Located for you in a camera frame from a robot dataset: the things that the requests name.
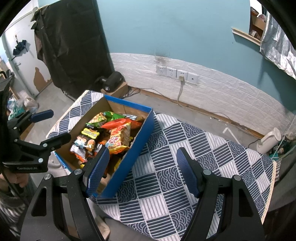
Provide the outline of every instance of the white pitcher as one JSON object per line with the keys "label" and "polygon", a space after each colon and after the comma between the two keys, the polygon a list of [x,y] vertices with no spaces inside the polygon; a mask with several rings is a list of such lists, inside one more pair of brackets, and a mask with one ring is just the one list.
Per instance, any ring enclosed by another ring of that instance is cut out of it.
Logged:
{"label": "white pitcher", "polygon": [[272,147],[274,147],[281,140],[281,133],[279,129],[274,128],[273,131],[267,133],[258,143],[257,151],[261,154],[265,154]]}

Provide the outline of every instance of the gray floor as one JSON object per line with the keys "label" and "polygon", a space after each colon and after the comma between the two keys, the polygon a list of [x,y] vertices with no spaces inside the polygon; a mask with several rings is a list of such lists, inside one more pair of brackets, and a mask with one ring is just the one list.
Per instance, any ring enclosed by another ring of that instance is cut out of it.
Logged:
{"label": "gray floor", "polygon": [[[41,141],[45,140],[45,136],[50,131],[52,126],[56,123],[56,121],[68,110],[68,108],[73,104],[69,98],[67,98],[62,91],[55,87],[53,83],[51,83],[37,98],[37,102],[40,104],[39,111],[52,109],[54,111],[54,117],[45,120],[39,123],[36,123],[29,135],[26,138],[26,141],[31,141],[35,144],[39,144]],[[249,143],[255,141],[257,138],[243,132],[242,130],[238,129],[237,127],[219,121],[215,118],[209,117],[207,115],[198,113],[188,108],[181,107],[175,103],[170,101],[146,96],[144,94],[137,94],[132,97],[127,98],[127,100],[144,104],[150,107],[153,107],[155,111],[168,114],[170,116],[176,117],[180,121],[184,121],[191,125],[194,125],[204,131],[208,131],[214,135],[221,136],[225,139],[229,139],[235,142],[234,137],[230,134],[229,131],[226,131],[223,134],[223,130],[228,127],[234,136],[237,138],[239,143],[243,146],[248,146]],[[254,149],[255,144],[252,144],[250,148]],[[57,159],[54,155],[51,156],[50,162],[58,163]],[[41,179],[44,176],[44,173],[32,174],[33,182],[36,186],[39,185]],[[89,202],[91,206],[92,213],[101,215],[101,210],[97,208],[97,206],[93,205],[92,202]],[[73,225],[73,221],[70,215],[70,208],[69,205],[65,205],[65,213],[66,213],[66,220],[69,225]],[[107,224],[110,227],[111,235],[110,239],[112,241],[120,241],[120,240],[127,240],[126,238],[129,237],[129,240],[145,240],[140,234],[135,233],[128,227],[125,227],[123,224],[114,221],[114,220],[106,220]]]}

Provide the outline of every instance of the silver curtain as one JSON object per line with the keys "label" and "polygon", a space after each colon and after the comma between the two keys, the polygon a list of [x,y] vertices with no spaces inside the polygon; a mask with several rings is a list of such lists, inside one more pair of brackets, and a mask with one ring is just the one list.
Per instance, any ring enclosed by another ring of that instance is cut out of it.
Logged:
{"label": "silver curtain", "polygon": [[296,51],[269,12],[267,12],[266,29],[262,36],[260,53],[279,69],[296,79]]}

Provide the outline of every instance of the silver screw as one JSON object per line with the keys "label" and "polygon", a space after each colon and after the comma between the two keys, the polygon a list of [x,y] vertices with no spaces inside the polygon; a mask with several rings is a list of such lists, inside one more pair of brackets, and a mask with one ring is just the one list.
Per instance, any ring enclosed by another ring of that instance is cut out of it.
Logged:
{"label": "silver screw", "polygon": [[242,178],[239,175],[234,175],[234,179],[240,181]]}
{"label": "silver screw", "polygon": [[51,175],[50,175],[50,174],[46,174],[46,175],[44,176],[44,179],[45,179],[45,180],[48,180],[49,178],[51,178]]}
{"label": "silver screw", "polygon": [[203,173],[205,175],[211,175],[212,172],[210,170],[208,170],[208,169],[204,169]]}
{"label": "silver screw", "polygon": [[81,169],[76,169],[76,170],[74,171],[74,173],[75,173],[75,175],[79,175],[80,173],[82,173],[82,170],[81,170]]}

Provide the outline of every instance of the shelf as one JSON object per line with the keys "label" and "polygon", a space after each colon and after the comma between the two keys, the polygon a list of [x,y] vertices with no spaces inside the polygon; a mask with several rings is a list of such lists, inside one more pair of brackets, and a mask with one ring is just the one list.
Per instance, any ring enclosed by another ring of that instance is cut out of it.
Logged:
{"label": "shelf", "polygon": [[243,31],[240,31],[238,30],[237,28],[232,28],[232,32],[236,35],[239,35],[247,40],[250,40],[251,42],[253,42],[254,44],[257,44],[260,46],[260,40],[259,39],[256,39],[254,38],[253,36],[243,32]]}

